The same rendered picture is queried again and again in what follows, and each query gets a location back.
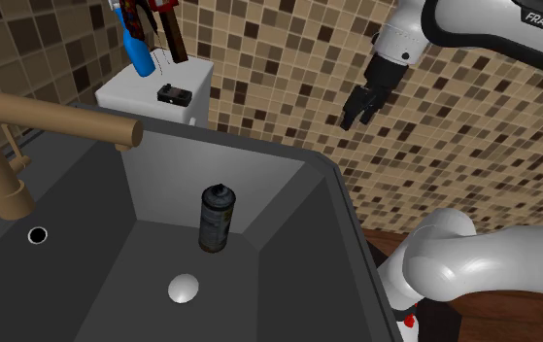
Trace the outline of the red black patterned object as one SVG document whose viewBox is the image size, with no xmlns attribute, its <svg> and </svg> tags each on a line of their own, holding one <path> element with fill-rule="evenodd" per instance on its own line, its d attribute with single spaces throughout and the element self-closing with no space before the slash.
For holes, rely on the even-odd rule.
<svg viewBox="0 0 543 342">
<path fill-rule="evenodd" d="M 146 0 L 119 0 L 123 23 L 130 36 L 134 39 L 144 41 L 144 29 L 138 14 L 138 8 L 143 11 L 147 9 Z"/>
</svg>

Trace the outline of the small black box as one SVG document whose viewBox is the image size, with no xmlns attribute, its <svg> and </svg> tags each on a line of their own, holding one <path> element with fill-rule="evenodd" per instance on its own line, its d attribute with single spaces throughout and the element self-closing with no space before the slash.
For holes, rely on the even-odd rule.
<svg viewBox="0 0 543 342">
<path fill-rule="evenodd" d="M 166 84 L 157 91 L 156 98 L 160 102 L 186 108 L 191 102 L 192 92 L 190 90 L 172 86 L 171 84 Z"/>
</svg>

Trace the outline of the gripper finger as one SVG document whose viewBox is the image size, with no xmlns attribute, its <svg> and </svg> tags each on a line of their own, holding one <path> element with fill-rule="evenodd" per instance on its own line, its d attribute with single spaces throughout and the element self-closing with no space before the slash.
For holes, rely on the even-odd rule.
<svg viewBox="0 0 543 342">
<path fill-rule="evenodd" d="M 378 90 L 369 94 L 366 97 L 365 106 L 359 121 L 363 124 L 368 124 L 374 115 L 384 107 L 389 96 L 390 92 L 386 90 Z"/>
<path fill-rule="evenodd" d="M 372 91 L 367 87 L 356 85 L 343 106 L 340 127 L 348 131 L 356 117 L 367 110 L 371 101 Z"/>
</svg>

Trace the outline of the dark spray can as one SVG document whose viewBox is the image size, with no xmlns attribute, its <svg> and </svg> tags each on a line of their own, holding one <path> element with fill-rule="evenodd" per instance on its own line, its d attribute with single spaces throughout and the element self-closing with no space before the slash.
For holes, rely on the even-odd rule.
<svg viewBox="0 0 543 342">
<path fill-rule="evenodd" d="M 234 191 L 224 184 L 202 192 L 198 237 L 202 250 L 217 253 L 226 246 L 235 202 Z"/>
</svg>

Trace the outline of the dark grey sink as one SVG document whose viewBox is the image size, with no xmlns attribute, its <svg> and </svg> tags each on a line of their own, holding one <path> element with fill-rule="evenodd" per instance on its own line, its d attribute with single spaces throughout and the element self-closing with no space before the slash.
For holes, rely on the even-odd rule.
<svg viewBox="0 0 543 342">
<path fill-rule="evenodd" d="M 0 342 L 401 342 L 338 167 L 312 151 L 147 118 L 142 143 L 45 133 L 0 219 Z M 236 195 L 226 246 L 202 192 Z"/>
</svg>

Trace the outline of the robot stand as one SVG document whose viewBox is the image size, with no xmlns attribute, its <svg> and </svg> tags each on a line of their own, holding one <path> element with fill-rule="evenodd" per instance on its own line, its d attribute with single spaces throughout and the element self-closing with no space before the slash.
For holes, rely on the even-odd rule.
<svg viewBox="0 0 543 342">
<path fill-rule="evenodd" d="M 418 303 L 419 342 L 458 342 L 462 315 L 449 303 L 425 298 Z"/>
</svg>

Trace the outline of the blue bottle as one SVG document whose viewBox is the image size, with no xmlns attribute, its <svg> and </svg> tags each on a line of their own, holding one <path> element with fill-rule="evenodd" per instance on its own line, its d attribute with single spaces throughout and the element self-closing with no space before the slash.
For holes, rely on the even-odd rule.
<svg viewBox="0 0 543 342">
<path fill-rule="evenodd" d="M 114 12 L 116 13 L 121 23 L 124 49 L 126 50 L 126 53 L 134 69 L 140 77 L 145 78 L 149 76 L 151 73 L 154 72 L 155 65 L 150 55 L 148 46 L 144 41 L 133 38 L 130 35 L 128 29 L 124 24 L 121 9 L 119 8 L 119 6 L 114 7 Z"/>
</svg>

